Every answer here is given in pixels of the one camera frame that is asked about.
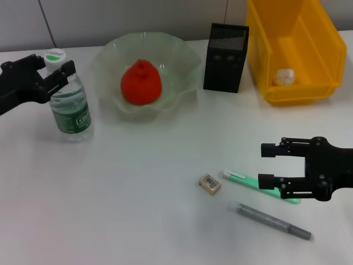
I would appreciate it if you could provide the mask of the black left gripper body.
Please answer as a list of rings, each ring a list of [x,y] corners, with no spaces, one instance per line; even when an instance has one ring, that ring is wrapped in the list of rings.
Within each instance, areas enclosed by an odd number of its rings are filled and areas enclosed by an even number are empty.
[[[8,61],[1,64],[1,114],[27,102],[48,102],[50,96],[38,71],[13,72],[12,63]]]

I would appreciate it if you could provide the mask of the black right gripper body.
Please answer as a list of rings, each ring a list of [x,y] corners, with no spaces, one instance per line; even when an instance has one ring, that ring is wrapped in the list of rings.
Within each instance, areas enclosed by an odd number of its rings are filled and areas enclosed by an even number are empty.
[[[305,171],[313,198],[327,202],[336,190],[352,188],[352,148],[336,147],[324,137],[314,137],[305,155]]]

